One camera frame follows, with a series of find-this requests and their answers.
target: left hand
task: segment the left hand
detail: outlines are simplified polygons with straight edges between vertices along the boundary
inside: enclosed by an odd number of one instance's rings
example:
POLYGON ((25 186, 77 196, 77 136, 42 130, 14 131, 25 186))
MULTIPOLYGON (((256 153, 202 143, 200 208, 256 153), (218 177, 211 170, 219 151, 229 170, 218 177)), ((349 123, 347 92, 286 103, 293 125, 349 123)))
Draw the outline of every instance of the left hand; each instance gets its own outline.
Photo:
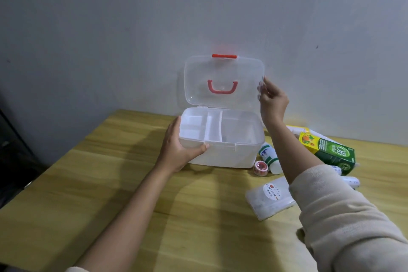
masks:
POLYGON ((180 123, 181 117, 177 116, 167 128, 155 165, 171 173, 179 172, 187 162, 203 154, 209 147, 209 145, 202 144, 196 148, 184 148, 179 140, 180 123))

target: adhesive tape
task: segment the adhesive tape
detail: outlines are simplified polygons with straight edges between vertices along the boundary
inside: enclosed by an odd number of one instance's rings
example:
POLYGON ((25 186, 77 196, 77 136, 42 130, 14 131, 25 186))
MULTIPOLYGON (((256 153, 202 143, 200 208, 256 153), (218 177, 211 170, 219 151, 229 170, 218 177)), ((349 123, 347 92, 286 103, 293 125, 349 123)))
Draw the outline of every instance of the adhesive tape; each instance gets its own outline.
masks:
POLYGON ((259 175, 260 177, 264 177, 268 174, 268 165, 266 164, 265 161, 259 160, 255 161, 253 165, 253 170, 256 175, 259 175))

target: transparent lid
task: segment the transparent lid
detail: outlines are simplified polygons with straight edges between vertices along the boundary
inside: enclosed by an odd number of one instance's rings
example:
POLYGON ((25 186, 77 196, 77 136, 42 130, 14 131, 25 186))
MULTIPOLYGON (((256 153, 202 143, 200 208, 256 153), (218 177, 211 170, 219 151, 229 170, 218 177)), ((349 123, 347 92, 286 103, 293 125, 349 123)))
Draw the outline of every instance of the transparent lid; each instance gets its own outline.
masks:
POLYGON ((213 56, 192 56, 187 59, 184 91, 188 103, 258 111, 257 87, 263 78, 264 64, 253 58, 213 56))

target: hand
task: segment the hand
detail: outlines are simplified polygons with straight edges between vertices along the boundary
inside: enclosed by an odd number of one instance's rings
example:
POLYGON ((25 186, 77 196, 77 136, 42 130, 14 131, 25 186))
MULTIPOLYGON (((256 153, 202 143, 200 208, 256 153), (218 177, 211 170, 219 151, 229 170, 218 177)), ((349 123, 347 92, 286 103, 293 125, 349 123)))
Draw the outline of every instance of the hand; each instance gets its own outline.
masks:
POLYGON ((171 173, 180 171, 187 162, 203 154, 209 147, 209 145, 202 144, 196 148, 184 148, 179 140, 180 123, 181 117, 177 116, 167 128, 155 165, 171 173))
POLYGON ((259 101, 261 103, 262 120, 266 126, 275 122, 283 122, 289 98, 282 89, 266 77, 263 78, 259 101))

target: beige sleeve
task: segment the beige sleeve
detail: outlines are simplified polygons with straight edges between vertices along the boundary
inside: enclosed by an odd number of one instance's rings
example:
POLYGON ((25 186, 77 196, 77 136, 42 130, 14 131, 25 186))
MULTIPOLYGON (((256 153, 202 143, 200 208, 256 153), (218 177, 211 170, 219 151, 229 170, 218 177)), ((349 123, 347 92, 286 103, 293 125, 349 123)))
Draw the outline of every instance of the beige sleeve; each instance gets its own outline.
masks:
POLYGON ((320 272, 399 271, 408 266, 408 241, 400 229, 330 166, 304 171, 289 190, 302 211, 305 244, 320 272), (391 263, 394 249, 403 255, 391 263), (376 261, 371 269, 370 258, 376 261), (373 269, 380 262, 383 269, 373 269))
POLYGON ((67 270, 65 270, 65 272, 89 272, 85 269, 79 268, 79 267, 71 267, 67 270))

